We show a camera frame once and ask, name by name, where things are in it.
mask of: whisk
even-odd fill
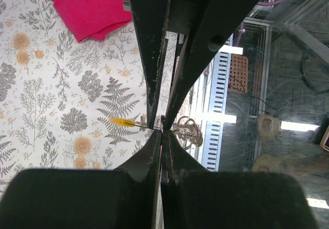
[[[145,123],[142,122],[135,122],[132,120],[127,120],[122,118],[110,118],[109,120],[110,122],[121,126],[126,126],[126,127],[137,126],[147,129]],[[159,127],[154,127],[154,129],[161,130],[161,128]],[[190,142],[188,146],[184,147],[185,150],[190,149],[192,145],[195,145],[196,147],[200,147],[204,141],[200,127],[192,118],[188,116],[183,116],[179,118],[177,123],[173,124],[173,132],[179,139]]]

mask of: screw hole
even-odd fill
[[[208,44],[208,48],[211,51],[219,51],[221,45],[223,44],[224,39],[220,35],[215,35],[214,37],[211,38]]]

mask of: perforated metal strip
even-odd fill
[[[225,45],[232,46],[233,35]],[[208,113],[225,114],[226,96],[230,78],[231,54],[218,52],[214,57]],[[218,171],[221,155],[223,123],[207,121],[202,165],[209,171]]]

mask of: red cloth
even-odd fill
[[[78,42],[105,36],[132,20],[123,0],[53,0],[54,7]]]

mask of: floral pattern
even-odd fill
[[[0,0],[0,197],[28,168],[113,169],[144,145],[146,86],[133,23],[78,43],[52,0]],[[158,115],[168,102],[169,33]]]

